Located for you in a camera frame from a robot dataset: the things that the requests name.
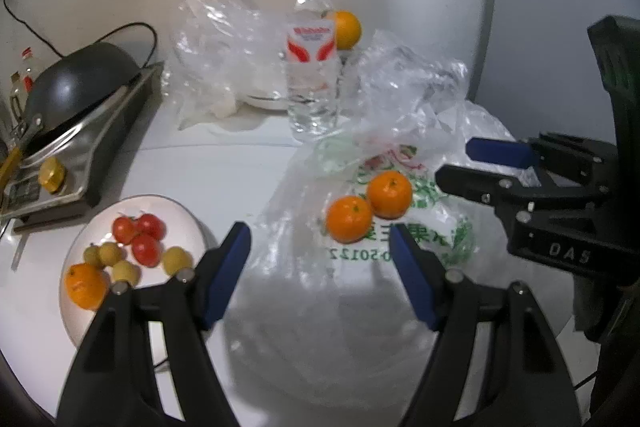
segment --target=black cable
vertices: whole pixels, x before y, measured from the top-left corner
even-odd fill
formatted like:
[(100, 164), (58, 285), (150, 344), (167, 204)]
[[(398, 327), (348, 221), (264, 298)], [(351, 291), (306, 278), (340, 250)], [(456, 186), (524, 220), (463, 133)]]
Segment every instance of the black cable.
[(34, 35), (36, 36), (41, 42), (43, 42), (44, 44), (46, 44), (49, 49), (54, 52), (59, 58), (65, 58), (65, 55), (63, 55), (62, 53), (60, 53), (53, 44), (51, 44), (51, 42), (47, 41), (46, 38), (44, 38), (42, 35), (40, 35), (36, 30), (34, 30), (31, 26), (29, 26), (29, 23), (25, 20), (22, 20), (20, 18), (18, 18), (15, 13), (13, 13), (11, 11), (11, 9), (7, 6), (6, 4), (6, 0), (2, 0), (2, 2), (4, 3), (4, 7), (6, 8), (7, 12), (9, 13), (9, 15), (11, 17), (13, 17), (15, 20), (17, 20), (20, 24), (23, 24), (24, 26), (26, 26), (26, 28)]
[(575, 384), (574, 391), (578, 391), (578, 389), (580, 389), (582, 386), (588, 384), (591, 380), (596, 378), (597, 373), (598, 373), (597, 371), (593, 371), (593, 373), (591, 373), (587, 378)]
[(161, 360), (160, 362), (156, 363), (156, 365), (154, 365), (154, 370), (156, 370), (158, 367), (160, 367), (163, 363), (165, 362), (169, 362), (169, 358), (165, 358), (164, 360)]
[[(2, 0), (2, 3), (4, 4), (4, 8), (7, 10), (7, 13), (13, 17), (16, 21), (18, 21), (20, 24), (23, 24), (35, 37), (37, 37), (41, 42), (43, 42), (43, 44), (46, 44), (49, 49), (54, 52), (59, 58), (65, 58), (66, 55), (63, 55), (62, 53), (60, 53), (56, 47), (51, 44), (51, 42), (47, 41), (46, 38), (44, 38), (43, 36), (41, 36), (36, 30), (34, 30), (31, 26), (29, 26), (29, 23), (23, 19), (20, 19), (16, 16), (16, 14), (14, 12), (11, 11), (11, 9), (8, 7), (6, 0)], [(151, 60), (151, 57), (153, 56), (153, 54), (156, 52), (156, 48), (158, 47), (158, 32), (156, 32), (156, 29), (151, 25), (151, 24), (147, 24), (146, 22), (130, 22), (127, 24), (123, 24), (122, 26), (119, 26), (118, 28), (110, 31), (109, 33), (101, 36), (99, 39), (97, 39), (97, 41), (95, 42), (101, 42), (104, 39), (111, 37), (113, 34), (116, 34), (119, 31), (125, 30), (126, 28), (132, 28), (134, 26), (142, 26), (143, 28), (147, 28), (149, 31), (151, 31), (151, 33), (154, 36), (154, 43), (151, 46), (151, 51), (148, 54), (148, 57), (145, 60), (145, 63), (142, 65), (143, 68), (146, 68), (149, 64), (149, 61)]]
[(101, 36), (99, 39), (97, 39), (97, 41), (94, 42), (94, 44), (96, 42), (101, 42), (104, 39), (107, 39), (108, 37), (111, 37), (113, 34), (116, 34), (119, 31), (125, 30), (126, 28), (133, 28), (134, 26), (141, 26), (143, 28), (148, 29), (149, 31), (151, 31), (151, 33), (153, 33), (153, 36), (154, 36), (154, 44), (151, 46), (151, 51), (149, 52), (148, 57), (145, 60), (145, 63), (142, 64), (142, 67), (146, 68), (149, 65), (149, 61), (151, 60), (151, 57), (156, 52), (156, 48), (158, 47), (158, 32), (151, 24), (148, 24), (146, 22), (140, 22), (140, 21), (123, 24), (122, 26), (119, 26), (116, 29), (111, 30), (109, 33)]

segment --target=pan handle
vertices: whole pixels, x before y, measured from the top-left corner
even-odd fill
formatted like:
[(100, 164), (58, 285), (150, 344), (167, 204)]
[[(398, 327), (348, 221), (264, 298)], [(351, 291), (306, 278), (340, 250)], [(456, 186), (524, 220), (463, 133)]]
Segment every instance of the pan handle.
[(6, 184), (11, 179), (11, 176), (14, 175), (15, 169), (18, 168), (21, 161), (22, 150), (20, 146), (16, 146), (11, 149), (9, 156), (6, 157), (6, 160), (2, 163), (2, 167), (0, 167), (0, 193), (4, 192)]
[(18, 144), (11, 149), (9, 156), (7, 156), (4, 163), (0, 167), (0, 194), (4, 193), (4, 189), (6, 188), (6, 184), (11, 179), (11, 176), (14, 175), (14, 172), (20, 165), (22, 161), (22, 151), (25, 147), (28, 146), (29, 142), (39, 133), (43, 128), (42, 116), (40, 114), (36, 114), (31, 120), (31, 124), (27, 129), (27, 132), (24, 133), (22, 139), (18, 142)]

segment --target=bottle label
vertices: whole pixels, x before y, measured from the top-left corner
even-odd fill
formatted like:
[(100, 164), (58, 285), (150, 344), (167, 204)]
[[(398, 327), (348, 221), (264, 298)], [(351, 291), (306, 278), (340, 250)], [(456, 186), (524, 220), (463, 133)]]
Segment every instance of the bottle label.
[(335, 22), (320, 19), (289, 25), (287, 31), (287, 60), (289, 62), (324, 62), (334, 58)]
[(23, 78), (22, 80), (24, 82), (24, 89), (27, 90), (27, 92), (31, 92), (31, 88), (33, 87), (33, 79), (27, 75)]

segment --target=cherry tomato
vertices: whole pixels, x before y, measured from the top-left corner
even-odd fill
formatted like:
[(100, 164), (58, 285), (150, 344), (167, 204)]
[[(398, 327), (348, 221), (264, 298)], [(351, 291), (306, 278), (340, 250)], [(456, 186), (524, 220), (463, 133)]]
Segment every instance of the cherry tomato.
[(148, 233), (154, 239), (160, 241), (166, 233), (164, 223), (153, 214), (142, 214), (136, 219), (136, 229), (141, 233)]
[(160, 244), (146, 233), (133, 238), (131, 252), (142, 266), (153, 268), (160, 262)]
[(111, 233), (113, 233), (113, 237), (118, 243), (128, 245), (138, 235), (138, 230), (136, 230), (133, 219), (127, 216), (120, 216), (113, 221)]

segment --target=frying pan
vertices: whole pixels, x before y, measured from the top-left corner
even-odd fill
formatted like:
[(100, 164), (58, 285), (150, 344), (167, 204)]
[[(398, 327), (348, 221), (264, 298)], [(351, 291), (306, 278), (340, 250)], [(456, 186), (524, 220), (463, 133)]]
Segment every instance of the frying pan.
[(133, 58), (108, 42), (82, 48), (44, 71), (33, 84), (24, 108), (27, 131), (0, 167), (0, 194), (35, 137), (46, 139), (57, 133), (139, 72)]

